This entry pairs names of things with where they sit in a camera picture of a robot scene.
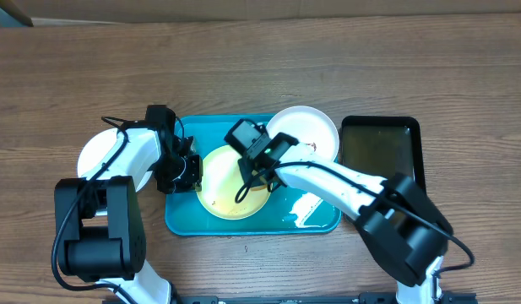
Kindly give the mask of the yellow plate with sauce stain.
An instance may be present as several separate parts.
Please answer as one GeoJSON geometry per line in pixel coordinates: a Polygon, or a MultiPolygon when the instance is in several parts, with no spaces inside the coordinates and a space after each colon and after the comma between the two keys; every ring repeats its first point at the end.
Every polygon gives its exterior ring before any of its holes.
{"type": "Polygon", "coordinates": [[[235,202],[238,190],[244,185],[238,160],[241,156],[230,145],[211,151],[203,159],[200,203],[216,217],[223,220],[241,220],[257,213],[268,201],[266,187],[249,191],[240,202],[235,202]]]}

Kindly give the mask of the white plate with dark stain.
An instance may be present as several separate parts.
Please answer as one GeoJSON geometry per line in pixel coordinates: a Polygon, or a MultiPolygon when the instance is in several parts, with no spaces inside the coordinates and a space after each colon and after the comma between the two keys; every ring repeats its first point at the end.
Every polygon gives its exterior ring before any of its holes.
{"type": "Polygon", "coordinates": [[[292,106],[274,115],[267,131],[271,138],[286,133],[311,146],[320,157],[335,161],[339,153],[339,133],[334,122],[310,106],[292,106]]]}

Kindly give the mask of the white plate with orange stain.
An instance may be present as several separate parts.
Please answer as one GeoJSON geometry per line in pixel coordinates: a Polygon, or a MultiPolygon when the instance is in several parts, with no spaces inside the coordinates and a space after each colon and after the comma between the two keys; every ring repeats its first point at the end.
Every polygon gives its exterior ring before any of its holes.
{"type": "MultiPolygon", "coordinates": [[[[114,176],[131,176],[136,192],[150,179],[151,166],[160,158],[161,147],[157,133],[147,128],[126,130],[128,143],[120,155],[101,176],[107,180],[114,176]]],[[[78,177],[90,179],[120,148],[124,136],[116,128],[94,136],[82,149],[78,164],[78,177]]]]}

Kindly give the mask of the green and yellow sponge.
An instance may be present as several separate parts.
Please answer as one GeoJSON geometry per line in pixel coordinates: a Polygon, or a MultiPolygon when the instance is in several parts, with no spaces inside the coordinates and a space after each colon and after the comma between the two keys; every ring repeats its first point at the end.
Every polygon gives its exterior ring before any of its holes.
{"type": "Polygon", "coordinates": [[[259,179],[255,180],[251,183],[250,190],[251,191],[270,191],[271,186],[265,180],[259,179]]]}

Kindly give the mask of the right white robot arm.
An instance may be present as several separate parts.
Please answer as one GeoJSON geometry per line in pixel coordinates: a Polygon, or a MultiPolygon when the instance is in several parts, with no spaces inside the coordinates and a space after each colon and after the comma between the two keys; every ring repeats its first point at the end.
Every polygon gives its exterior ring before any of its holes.
{"type": "Polygon", "coordinates": [[[296,138],[279,133],[227,135],[249,177],[238,191],[241,202],[265,177],[314,194],[351,218],[377,264],[398,283],[399,303],[436,303],[442,292],[438,270],[453,229],[412,178],[386,179],[327,161],[296,138]]]}

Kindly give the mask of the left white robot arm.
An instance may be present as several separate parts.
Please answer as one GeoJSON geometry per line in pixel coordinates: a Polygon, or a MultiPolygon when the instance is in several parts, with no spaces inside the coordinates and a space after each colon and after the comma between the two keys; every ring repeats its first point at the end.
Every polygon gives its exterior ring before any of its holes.
{"type": "Polygon", "coordinates": [[[146,259],[137,190],[153,177],[164,194],[200,191],[201,157],[193,138],[175,134],[180,120],[165,105],[148,106],[140,121],[102,120],[117,130],[114,145],[84,175],[55,186],[54,279],[70,291],[108,289],[125,303],[179,303],[146,259]]]}

